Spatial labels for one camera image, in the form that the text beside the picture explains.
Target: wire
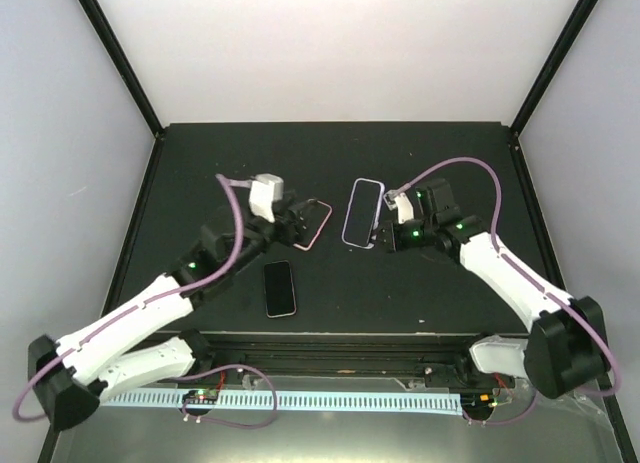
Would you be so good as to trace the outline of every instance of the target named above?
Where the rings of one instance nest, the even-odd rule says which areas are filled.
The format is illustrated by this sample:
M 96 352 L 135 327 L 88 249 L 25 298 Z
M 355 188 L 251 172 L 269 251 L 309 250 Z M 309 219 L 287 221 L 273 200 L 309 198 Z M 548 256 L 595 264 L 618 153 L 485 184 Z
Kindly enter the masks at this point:
M 222 387 L 224 386 L 224 379 L 226 378 L 226 373 L 223 371 L 222 373 L 220 373 L 220 381 L 218 382 L 218 385 L 216 386 L 216 391 L 220 391 L 222 390 Z
M 271 390 L 271 395 L 273 396 L 273 408 L 271 409 L 271 412 L 269 413 L 269 416 L 264 421 L 262 421 L 260 423 L 253 424 L 253 425 L 246 425 L 244 423 L 235 423 L 233 421 L 227 421 L 227 420 L 223 420 L 223 419 L 220 419 L 220 418 L 211 418 L 211 417 L 207 417 L 207 416 L 200 416 L 200 417 L 197 417 L 197 419 L 199 419 L 201 421 L 206 421 L 208 423 L 217 423 L 219 425 L 228 426 L 230 428 L 238 428 L 238 429 L 241 429 L 241 430 L 259 430 L 260 428 L 264 428 L 265 426 L 269 426 L 271 423 L 273 423 L 276 420 L 276 418 L 278 417 L 278 395 L 276 393 L 276 389 L 273 386 L 273 383 L 271 382 L 269 377 L 267 377 L 267 375 L 265 375 L 263 372 L 261 372 L 257 368 L 254 368 L 253 366 L 240 365 L 240 364 L 224 365 L 224 366 L 220 366 L 218 368 L 214 368 L 213 370 L 205 371 L 203 373 L 198 373 L 197 375 L 189 375 L 189 376 L 181 376 L 179 378 L 172 378 L 171 381 L 193 381 L 193 380 L 199 380 L 200 378 L 204 378 L 206 376 L 215 375 L 216 373 L 220 373 L 220 372 L 226 371 L 226 370 L 246 370 L 246 371 L 250 371 L 251 373 L 254 373 L 254 374 L 258 375 L 260 378 L 262 378 L 264 380 L 264 382 L 267 384 L 267 386 Z M 182 404 L 182 414 L 185 416 L 185 418 L 188 419 L 189 418 L 189 414 L 187 413 L 187 402 L 188 402 L 188 400 L 185 401 Z
M 63 354 L 56 356 L 53 360 L 51 360 L 49 363 L 47 363 L 42 368 L 40 368 L 40 370 L 38 370 L 38 372 L 33 376 L 33 378 L 31 378 L 27 382 L 27 386 L 25 386 L 22 392 L 20 393 L 20 395 L 18 395 L 18 398 L 16 398 L 16 401 L 13 404 L 13 408 L 11 409 L 11 415 L 13 416 L 14 420 L 19 421 L 21 423 L 32 423 L 34 421 L 39 421 L 39 420 L 42 420 L 43 418 L 46 418 L 47 415 L 45 413 L 41 415 L 36 415 L 36 416 L 24 416 L 20 414 L 20 407 L 22 406 L 22 402 L 24 401 L 26 396 L 29 394 L 29 392 L 33 390 L 33 388 L 38 384 L 38 382 L 42 378 L 44 378 L 45 375 L 49 373 L 54 366 L 58 365 L 60 362 L 62 362 L 63 359 L 65 359 L 74 351 L 75 350 L 73 348 L 69 348 Z
M 507 393 L 509 393 L 509 396 L 511 396 L 512 398 L 515 397 L 515 395 L 513 394 L 513 390 L 511 388 L 509 388 L 507 386 L 507 384 L 502 380 L 502 378 L 500 378 L 500 375 L 498 373 L 494 373 L 493 376 L 496 377 L 496 380 L 498 380 L 498 384 L 504 388 L 505 390 L 507 390 Z
M 498 179 L 498 175 L 496 174 L 495 170 L 491 168 L 491 166 L 489 166 L 484 161 L 479 160 L 478 158 L 473 158 L 470 156 L 459 156 L 456 158 L 449 158 L 448 160 L 441 161 L 440 163 L 437 163 L 436 165 L 433 165 L 431 168 L 423 171 L 418 176 L 416 176 L 413 180 L 411 180 L 410 182 L 398 188 L 395 192 L 403 193 L 407 191 L 409 188 L 411 188 L 413 185 L 418 183 L 419 181 L 426 178 L 431 173 L 441 168 L 444 168 L 445 166 L 449 166 L 455 163 L 473 163 L 474 165 L 478 165 L 484 168 L 489 173 L 489 175 L 491 176 L 491 179 L 493 180 L 493 185 L 495 186 L 495 190 L 496 190 L 496 203 L 493 209 L 493 216 L 491 218 L 490 232 L 491 232 L 491 243 L 493 244 L 493 247 L 496 250 L 496 253 L 498 253 L 498 255 L 504 261 L 506 261 L 509 266 L 511 266 L 515 271 L 517 271 L 525 280 L 527 280 L 540 293 L 542 293 L 543 296 L 545 296 L 546 298 L 549 298 L 551 301 L 556 303 L 563 311 L 565 311 L 571 318 L 573 318 L 593 339 L 593 341 L 598 346 L 600 351 L 604 354 L 604 356 L 609 361 L 609 365 L 611 366 L 611 372 L 613 373 L 613 386 L 607 390 L 592 390 L 590 388 L 585 388 L 585 387 L 580 387 L 580 390 L 585 394 L 600 396 L 600 397 L 611 396 L 615 394 L 622 386 L 620 364 L 618 363 L 618 360 L 613 355 L 613 353 L 611 352 L 611 350 L 609 349 L 605 341 L 598 334 L 598 332 L 594 330 L 593 327 L 589 323 L 587 323 L 587 321 L 584 318 L 582 318 L 573 308 L 571 308 L 564 301 L 562 301 L 561 298 L 559 298 L 558 296 L 554 295 L 551 292 L 547 292 L 543 285 L 541 285 L 538 281 L 536 281 L 536 279 L 532 277 L 527 272 L 527 270 L 525 270 L 520 265 L 518 265 L 518 263 L 516 263 L 512 258 L 509 257 L 509 255 L 506 255 L 500 252 L 497 228 L 498 228 L 498 218 L 500 217 L 500 209 L 502 207 L 502 187 L 500 186 L 500 180 Z
M 253 180 L 231 180 L 227 178 L 227 181 L 231 186 L 235 186 L 236 188 L 251 188 L 251 184 Z
M 509 418 L 508 420 L 502 420 L 502 421 L 489 421 L 489 420 L 479 421 L 479 420 L 474 420 L 468 415 L 468 413 L 466 411 L 464 411 L 464 409 L 462 410 L 462 416 L 469 423 L 479 423 L 479 424 L 481 424 L 483 426 L 507 426 L 507 425 L 511 425 L 513 423 L 517 423 L 519 421 L 522 421 L 527 416 L 529 416 L 531 414 L 531 412 L 535 409 L 536 404 L 538 403 L 538 398 L 539 397 L 540 397 L 540 393 L 538 393 L 536 391 L 534 393 L 533 399 L 531 400 L 531 403 L 529 403 L 529 406 L 527 407 L 527 409 L 524 410 L 519 415 L 514 416 L 513 418 Z
M 227 261 L 225 261 L 224 264 L 220 268 L 218 268 L 218 270 L 216 270 L 214 273 L 207 276 L 206 278 L 198 280 L 194 283 L 190 283 L 188 285 L 181 286 L 179 288 L 175 288 L 170 291 L 165 291 L 164 293 L 160 293 L 159 295 L 152 296 L 151 298 L 148 298 L 147 300 L 145 300 L 145 303 L 151 303 L 153 301 L 160 300 L 161 298 L 165 298 L 167 296 L 174 295 L 176 293 L 182 293 L 184 291 L 190 291 L 190 290 L 208 285 L 209 283 L 215 281 L 216 279 L 224 275 L 227 271 L 229 271 L 229 269 L 231 269 L 231 267 L 235 264 L 236 260 L 238 259 L 238 255 L 242 250 L 242 242 L 244 238 L 244 223 L 242 221 L 242 210 L 240 209 L 240 204 L 238 203 L 238 199 L 236 198 L 236 195 L 233 192 L 232 183 L 230 183 L 230 180 L 228 180 L 221 174 L 217 174 L 216 178 L 220 182 L 220 185 L 222 186 L 222 189 L 224 190 L 224 193 L 227 196 L 227 199 L 229 200 L 229 205 L 231 205 L 231 211 L 233 213 L 233 220 L 235 225 L 235 228 L 234 228 L 235 239 L 233 241 L 233 247 L 231 249 L 231 253 L 229 254 L 229 258 L 227 258 Z M 89 333 L 79 342 L 79 348 L 82 348 L 83 345 L 91 341 L 91 339 L 94 338 L 96 335 L 98 335 L 99 333 L 109 328 L 111 325 L 113 325 L 117 321 L 121 320 L 128 314 L 133 313 L 138 309 L 139 309 L 138 306 L 132 306 L 127 310 L 117 314 L 110 320 L 105 321 L 102 325 L 100 325 L 98 328 L 93 330 L 91 333 Z M 42 380 L 42 378 L 44 378 L 56 365 L 62 363 L 62 361 L 67 356 L 69 356 L 75 351 L 76 351 L 75 348 L 70 348 L 69 350 L 65 351 L 63 354 L 56 356 L 53 360 L 51 360 L 49 363 L 43 366 L 27 382 L 27 385 L 24 387 L 22 392 L 20 392 L 20 394 L 18 395 L 18 397 L 16 398 L 13 404 L 11 414 L 14 420 L 23 422 L 23 423 L 30 423 L 33 421 L 41 420 L 42 418 L 46 417 L 46 414 L 37 415 L 37 416 L 23 416 L 20 414 L 20 407 L 22 406 L 22 403 L 24 402 L 26 396 L 29 394 L 31 390 L 33 390 L 33 388 L 40 382 L 40 380 Z
M 224 275 L 236 263 L 236 260 L 238 259 L 238 256 L 242 251 L 242 243 L 244 239 L 244 223 L 242 222 L 242 210 L 240 209 L 240 204 L 238 203 L 238 199 L 236 198 L 236 195 L 233 192 L 233 188 L 231 188 L 231 184 L 229 183 L 229 180 L 227 180 L 222 175 L 216 175 L 216 178 L 218 178 L 218 181 L 222 185 L 222 189 L 227 195 L 227 199 L 229 200 L 229 204 L 231 205 L 231 212 L 233 213 L 235 236 L 234 236 L 233 247 L 231 248 L 231 254 L 229 255 L 229 258 L 227 258 L 227 261 L 225 261 L 220 268 L 218 268 L 215 272 L 213 272 L 211 275 L 207 276 L 206 278 L 190 283 L 188 285 L 181 286 L 179 288 L 174 288 L 173 290 L 165 291 L 164 293 L 160 293 L 159 295 L 152 296 L 151 298 L 145 300 L 145 303 L 151 303 L 161 298 L 165 298 L 170 295 L 175 295 L 176 293 L 183 293 L 185 291 L 195 290 L 205 285 L 208 285 L 209 283 L 217 280 L 222 275 Z

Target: cable tray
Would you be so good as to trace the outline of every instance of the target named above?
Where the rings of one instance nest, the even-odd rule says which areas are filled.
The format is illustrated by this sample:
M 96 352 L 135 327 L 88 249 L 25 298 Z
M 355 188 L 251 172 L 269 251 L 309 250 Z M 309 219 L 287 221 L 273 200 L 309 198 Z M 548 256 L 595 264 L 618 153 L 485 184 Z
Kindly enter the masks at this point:
M 103 406 L 127 408 L 180 408 L 189 389 L 137 388 L 122 393 Z M 188 408 L 270 410 L 270 391 L 222 390 L 215 405 L 194 403 Z M 374 413 L 432 413 L 462 415 L 460 396 L 430 393 L 369 393 L 330 391 L 278 391 L 280 411 L 350 411 Z

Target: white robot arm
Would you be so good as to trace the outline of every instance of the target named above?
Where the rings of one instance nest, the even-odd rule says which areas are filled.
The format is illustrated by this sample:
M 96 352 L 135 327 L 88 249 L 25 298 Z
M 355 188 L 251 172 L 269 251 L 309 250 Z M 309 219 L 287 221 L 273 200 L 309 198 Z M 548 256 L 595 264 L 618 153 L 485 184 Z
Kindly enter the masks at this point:
M 489 285 L 529 334 L 473 342 L 468 351 L 478 371 L 527 378 L 541 394 L 557 398 L 609 370 L 598 345 L 561 307 L 577 312 L 606 341 L 602 310 L 593 299 L 575 299 L 555 287 L 488 233 L 479 218 L 463 218 L 445 180 L 425 183 L 416 195 L 422 210 L 417 219 L 411 219 L 406 194 L 385 195 L 398 220 L 380 225 L 376 243 L 389 252 L 436 247 Z
M 283 191 L 281 178 L 263 174 L 251 181 L 248 207 L 239 256 L 217 280 L 198 284 L 228 259 L 234 231 L 227 208 L 202 227 L 200 238 L 170 271 L 134 298 L 57 341 L 43 335 L 29 345 L 29 378 L 55 431 L 76 426 L 101 402 L 123 391 L 186 375 L 198 362 L 210 359 L 206 340 L 195 330 L 125 352 L 224 291 L 233 275 L 272 243 L 299 243 L 318 206 L 317 200 L 296 203 L 293 193 Z M 59 362 L 43 374 L 53 360 Z

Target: gray wall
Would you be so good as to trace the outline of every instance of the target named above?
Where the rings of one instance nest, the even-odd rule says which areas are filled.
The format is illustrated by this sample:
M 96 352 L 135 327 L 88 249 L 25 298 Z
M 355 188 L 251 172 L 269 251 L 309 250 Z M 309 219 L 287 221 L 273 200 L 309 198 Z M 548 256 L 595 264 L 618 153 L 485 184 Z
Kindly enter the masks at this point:
M 601 0 L 523 134 L 569 289 L 602 304 L 640 450 L 640 0 Z
M 164 124 L 507 123 L 576 1 L 100 4 Z
M 30 462 L 27 345 L 98 315 L 152 137 L 76 0 L 0 0 L 0 55 L 0 461 Z

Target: black table surface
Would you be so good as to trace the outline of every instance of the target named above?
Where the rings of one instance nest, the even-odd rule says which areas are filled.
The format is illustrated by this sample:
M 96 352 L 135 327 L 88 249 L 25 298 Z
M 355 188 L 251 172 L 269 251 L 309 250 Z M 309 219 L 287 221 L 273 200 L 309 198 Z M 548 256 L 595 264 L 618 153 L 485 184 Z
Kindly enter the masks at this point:
M 226 204 L 216 178 L 258 173 L 284 178 L 285 189 L 334 208 L 314 248 L 274 246 L 208 305 L 168 330 L 329 334 L 522 333 L 509 307 L 475 275 L 435 250 L 385 254 L 341 241 L 356 178 L 397 188 L 446 158 L 473 156 L 498 173 L 503 207 L 498 232 L 544 273 L 529 214 L 499 123 L 196 123 L 169 127 L 135 236 L 120 302 L 134 296 L 184 253 L 214 209 Z M 489 222 L 493 183 L 468 163 L 442 169 L 464 214 Z M 248 192 L 238 189 L 241 202 Z M 382 218 L 390 217 L 383 212 Z M 262 268 L 289 260 L 296 315 L 267 318 Z

